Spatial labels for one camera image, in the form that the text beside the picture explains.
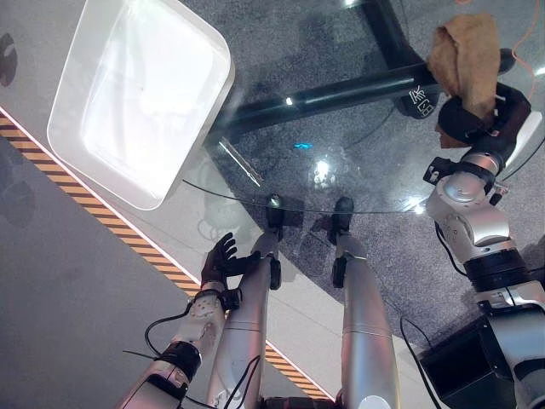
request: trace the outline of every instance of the yellow and black striped tape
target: yellow and black striped tape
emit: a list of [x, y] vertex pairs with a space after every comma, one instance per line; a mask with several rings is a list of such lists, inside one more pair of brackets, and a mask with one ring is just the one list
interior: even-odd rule
[[[144, 257], [153, 267], [180, 287], [189, 297], [197, 294], [200, 286], [190, 276], [176, 267], [159, 250], [142, 238], [125, 221], [108, 209], [89, 190], [83, 187], [66, 170], [43, 151], [25, 133], [0, 113], [0, 136], [6, 138], [21, 154], [33, 162], [60, 189], [78, 202], [86, 211], [96, 217], [112, 233], [130, 248]], [[314, 399], [330, 399], [314, 381], [288, 362], [267, 343], [265, 358], [290, 381]]]

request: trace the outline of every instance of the silver robot leg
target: silver robot leg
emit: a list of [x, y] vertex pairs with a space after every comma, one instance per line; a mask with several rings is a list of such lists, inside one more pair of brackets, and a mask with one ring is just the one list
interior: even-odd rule
[[241, 409], [255, 409], [260, 399], [261, 369], [265, 360], [267, 299], [271, 285], [271, 263], [278, 260], [278, 234], [265, 232], [256, 241], [252, 253], [254, 251], [261, 253], [261, 261], [255, 270], [246, 273], [240, 281], [239, 288], [243, 295], [240, 308], [229, 314], [215, 355], [208, 404], [219, 408], [225, 406], [247, 367], [249, 371], [246, 378], [229, 403], [229, 408], [234, 409], [242, 403]]
[[344, 268], [342, 402], [346, 409], [399, 409], [392, 330], [364, 249], [350, 233], [337, 234], [337, 267]]

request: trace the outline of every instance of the black cable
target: black cable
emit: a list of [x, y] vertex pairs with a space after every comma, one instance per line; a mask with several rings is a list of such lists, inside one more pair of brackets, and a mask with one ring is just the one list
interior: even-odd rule
[[539, 149], [542, 147], [542, 145], [545, 144], [545, 139], [543, 139], [541, 141], [541, 143], [537, 146], [536, 150], [534, 151], [534, 153], [532, 155], [528, 155], [528, 158], [526, 158], [526, 160], [516, 169], [514, 170], [513, 172], [511, 172], [507, 177], [504, 177], [502, 179], [502, 181], [506, 181], [507, 179], [509, 179], [511, 176], [513, 176], [515, 173], [517, 173], [519, 170], [521, 170], [523, 167], [526, 166], [526, 164], [530, 161], [530, 159], [532, 159], [535, 155], [536, 155], [536, 152], [539, 151]]
[[545, 270], [545, 266], [538, 267], [538, 268], [533, 268], [532, 270], [528, 270], [528, 274], [535, 273], [536, 271], [539, 271], [539, 270]]
[[370, 136], [372, 136], [375, 132], [377, 132], [390, 119], [390, 117], [392, 116], [394, 111], [395, 111], [395, 106], [390, 108], [390, 111], [388, 111], [386, 116], [382, 119], [381, 122], [378, 123], [378, 125], [375, 128], [373, 128], [372, 130], [370, 130], [366, 134], [360, 136], [359, 139], [357, 139], [354, 142], [349, 143], [348, 145], [346, 145], [343, 148], [348, 149], [349, 147], [354, 147], [354, 146], [358, 145], [360, 142], [362, 142], [364, 139], [367, 139]]
[[240, 409], [240, 407], [244, 404], [244, 400], [246, 399], [246, 394], [248, 393], [248, 389], [250, 388], [250, 383], [252, 382], [252, 377], [254, 376], [254, 372], [257, 369], [257, 366], [259, 365], [260, 356], [258, 356], [258, 360], [255, 362], [254, 367], [252, 368], [252, 372], [250, 372], [250, 377], [248, 378], [248, 382], [246, 383], [246, 388], [244, 388], [244, 393], [242, 395], [242, 400], [238, 404], [238, 406], [235, 409]]
[[136, 356], [141, 356], [142, 358], [148, 358], [149, 360], [154, 360], [154, 359], [155, 359], [155, 358], [153, 358], [153, 357], [150, 356], [150, 355], [141, 354], [140, 352], [128, 351], [128, 350], [126, 350], [126, 349], [124, 349], [123, 352], [124, 352], [125, 354], [132, 354], [132, 355], [136, 355]]
[[430, 342], [429, 338], [427, 337], [426, 332], [424, 332], [420, 326], [418, 326], [417, 324], [415, 324], [414, 322], [412, 322], [408, 318], [405, 318], [404, 316], [401, 316], [401, 320], [407, 321], [409, 324], [414, 326], [426, 338], [427, 345], [429, 345], [429, 348], [433, 349], [433, 345]]
[[514, 301], [513, 294], [511, 294], [511, 291], [509, 290], [509, 287], [505, 287], [505, 289], [508, 291], [508, 294], [511, 297], [511, 302], [513, 303], [513, 306], [517, 305]]
[[418, 368], [418, 371], [420, 372], [420, 376], [422, 377], [422, 381], [424, 382], [424, 386], [426, 387], [426, 391], [429, 394], [429, 397], [431, 398], [435, 407], [437, 409], [441, 409], [441, 405], [439, 404], [439, 402], [437, 402], [437, 399], [435, 398], [435, 395], [433, 394], [433, 391], [431, 387], [429, 386], [429, 383], [427, 382], [426, 375], [424, 374], [424, 370], [422, 369], [422, 365], [420, 364], [420, 361], [418, 360], [418, 358], [416, 358], [415, 351], [413, 351], [412, 347], [409, 344], [409, 341], [407, 341], [407, 336], [405, 335], [405, 331], [403, 328], [404, 320], [407, 320], [407, 319], [404, 319], [403, 317], [399, 319], [399, 329], [401, 330], [401, 335], [403, 336], [405, 344], [407, 345], [407, 348], [409, 349], [409, 352], [412, 355], [412, 359], [415, 360], [416, 367]]
[[452, 267], [461, 275], [464, 277], [467, 277], [468, 275], [465, 274], [458, 266], [456, 265], [456, 262], [454, 261], [454, 257], [452, 256], [452, 253], [450, 252], [449, 247], [446, 245], [446, 243], [443, 241], [443, 232], [441, 232], [441, 228], [439, 227], [439, 224], [435, 222], [435, 234], [437, 234], [437, 240], [439, 240], [439, 243], [443, 246], [443, 248], [446, 250], [446, 254], [449, 256], [450, 263], [452, 264]]
[[178, 315], [173, 315], [173, 316], [167, 317], [167, 318], [162, 318], [161, 320], [154, 321], [146, 328], [146, 331], [144, 332], [144, 339], [146, 340], [146, 345], [149, 347], [149, 349], [151, 349], [155, 353], [156, 356], [159, 356], [160, 353], [159, 353], [159, 351], [157, 351], [157, 349], [153, 346], [152, 342], [150, 341], [150, 331], [156, 325], [163, 324], [164, 322], [168, 322], [168, 321], [178, 320], [178, 319], [180, 319], [182, 317], [185, 317], [186, 315], [189, 314], [189, 310], [191, 309], [192, 305], [193, 305], [193, 303], [190, 302], [190, 303], [187, 304], [186, 311], [184, 311], [183, 313], [178, 314]]
[[[244, 380], [246, 378], [246, 375], [248, 375], [248, 371], [250, 370], [250, 365], [252, 365], [252, 363], [256, 361], [254, 370], [252, 371], [252, 375], [253, 375], [260, 359], [261, 359], [261, 355], [257, 355], [250, 362], [248, 362], [248, 365], [246, 366], [246, 369], [244, 370], [244, 373], [242, 374], [242, 377], [240, 378], [237, 385], [235, 386], [235, 389], [232, 390], [232, 393], [229, 396], [229, 399], [227, 399], [227, 403], [225, 404], [224, 409], [227, 409], [229, 407], [229, 404], [231, 403], [232, 398], [235, 397], [235, 394], [237, 393], [238, 389], [240, 388], [240, 385], [242, 385], [242, 382], [244, 382]], [[244, 391], [244, 398], [246, 397], [246, 392], [248, 391], [250, 381], [251, 381], [251, 379], [248, 381], [248, 384], [246, 385], [246, 390]]]

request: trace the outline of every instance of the white container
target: white container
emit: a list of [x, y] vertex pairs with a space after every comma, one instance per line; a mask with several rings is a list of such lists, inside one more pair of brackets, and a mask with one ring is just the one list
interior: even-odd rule
[[155, 209], [233, 79], [221, 34], [178, 1], [88, 0], [49, 117], [49, 145], [130, 205]]

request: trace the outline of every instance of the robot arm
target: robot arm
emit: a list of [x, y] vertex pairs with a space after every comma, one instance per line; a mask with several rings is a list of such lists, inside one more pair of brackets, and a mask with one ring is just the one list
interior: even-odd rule
[[427, 213], [461, 262], [488, 325], [481, 333], [490, 366], [513, 380], [519, 409], [545, 407], [545, 291], [532, 281], [495, 205], [506, 192], [497, 174], [519, 154], [541, 122], [515, 89], [498, 84], [497, 117], [486, 130], [460, 101], [445, 104], [439, 123], [472, 144], [455, 164], [436, 158], [424, 180], [435, 185]]
[[259, 252], [237, 259], [232, 234], [208, 254], [201, 291], [181, 315], [181, 325], [169, 346], [146, 369], [116, 406], [119, 409], [178, 409], [202, 359], [221, 336], [227, 310], [238, 308], [238, 290], [227, 290], [227, 277], [243, 274], [261, 258]]
[[180, 406], [202, 358], [221, 334], [225, 311], [218, 294], [217, 290], [204, 288], [195, 296], [170, 345], [117, 408], [177, 409]]

